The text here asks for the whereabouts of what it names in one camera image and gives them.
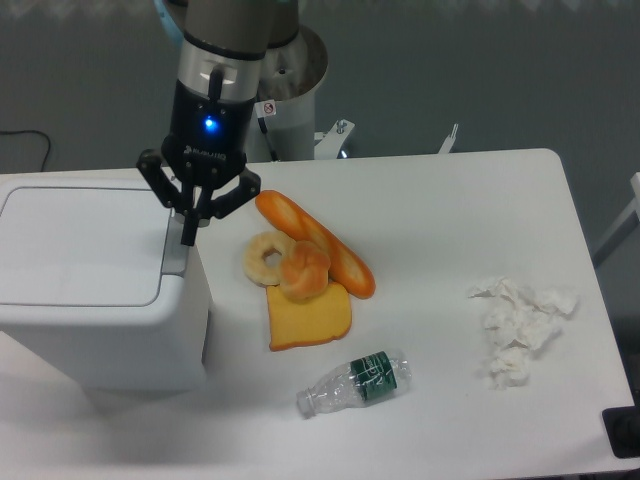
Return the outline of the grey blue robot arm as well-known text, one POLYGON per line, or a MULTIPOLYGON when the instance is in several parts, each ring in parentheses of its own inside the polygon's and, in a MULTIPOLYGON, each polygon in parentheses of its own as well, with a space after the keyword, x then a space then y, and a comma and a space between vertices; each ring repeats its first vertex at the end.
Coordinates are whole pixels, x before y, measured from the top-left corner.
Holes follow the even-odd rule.
POLYGON ((160 203, 183 220, 181 242, 199 227, 255 198, 261 179, 250 171, 245 139, 258 94, 261 63, 271 46, 293 39, 297 17, 285 1, 188 1, 169 133, 143 151, 137 168, 160 203))

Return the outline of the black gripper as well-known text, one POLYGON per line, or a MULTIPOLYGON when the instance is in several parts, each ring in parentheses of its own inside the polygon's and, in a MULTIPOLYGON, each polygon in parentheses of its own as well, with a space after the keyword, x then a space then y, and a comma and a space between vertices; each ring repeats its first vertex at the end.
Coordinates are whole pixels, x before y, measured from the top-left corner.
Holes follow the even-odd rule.
POLYGON ((161 152, 184 184, 178 188, 171 182, 158 150, 144 150, 136 168, 161 205, 183 217, 182 245, 194 246, 198 226, 225 218, 260 193, 261 178, 245 168, 244 144, 253 109, 252 99, 212 101, 176 83, 169 134, 161 152), (214 190, 237 176, 234 189, 213 197, 214 190), (196 213, 194 188, 188 182, 202 187, 196 213))

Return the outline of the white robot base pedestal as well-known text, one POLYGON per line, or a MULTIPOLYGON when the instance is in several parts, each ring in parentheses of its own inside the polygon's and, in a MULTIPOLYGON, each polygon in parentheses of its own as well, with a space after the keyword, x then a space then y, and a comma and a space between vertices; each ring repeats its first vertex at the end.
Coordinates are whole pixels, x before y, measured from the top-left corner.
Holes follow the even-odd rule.
POLYGON ((267 51, 245 143, 249 162, 314 158, 315 95, 327 69, 324 42, 304 25, 291 42, 267 51))

